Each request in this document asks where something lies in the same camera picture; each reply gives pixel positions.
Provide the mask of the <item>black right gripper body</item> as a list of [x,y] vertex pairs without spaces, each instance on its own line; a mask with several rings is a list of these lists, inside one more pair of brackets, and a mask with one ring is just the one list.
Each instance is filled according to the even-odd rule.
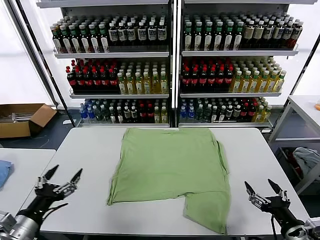
[[305,224],[302,220],[297,219],[289,210],[290,201],[283,200],[280,196],[269,196],[266,199],[269,202],[262,206],[262,211],[272,214],[282,230],[288,230],[292,227],[303,226]]

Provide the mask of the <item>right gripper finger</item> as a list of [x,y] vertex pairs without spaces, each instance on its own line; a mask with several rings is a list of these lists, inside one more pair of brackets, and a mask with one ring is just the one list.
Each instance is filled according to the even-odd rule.
[[277,196],[281,197],[281,199],[285,202],[290,202],[290,199],[288,198],[287,190],[283,190],[277,183],[275,183],[271,179],[268,179],[268,183]]
[[246,192],[249,195],[248,200],[254,206],[256,206],[258,209],[261,209],[263,206],[267,204],[267,200],[264,197],[257,194],[247,181],[245,181],[244,184],[246,187]]

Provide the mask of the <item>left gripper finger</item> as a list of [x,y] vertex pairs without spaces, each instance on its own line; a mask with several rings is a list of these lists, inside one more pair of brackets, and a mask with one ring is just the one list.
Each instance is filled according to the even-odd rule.
[[78,188],[77,184],[80,181],[82,171],[83,168],[81,168],[69,182],[56,187],[53,192],[56,194],[71,195]]
[[35,185],[36,189],[42,189],[44,184],[48,183],[52,176],[55,174],[59,165],[57,164],[55,167],[49,169],[43,176],[39,176]]

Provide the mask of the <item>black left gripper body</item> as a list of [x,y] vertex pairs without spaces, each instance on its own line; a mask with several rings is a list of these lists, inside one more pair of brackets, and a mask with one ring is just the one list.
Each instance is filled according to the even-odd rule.
[[51,213],[66,206],[67,204],[64,203],[51,207],[54,202],[65,198],[63,194],[54,192],[54,189],[57,187],[58,185],[45,183],[43,188],[35,189],[36,197],[27,208],[20,210],[16,216],[25,216],[35,222],[43,222]]

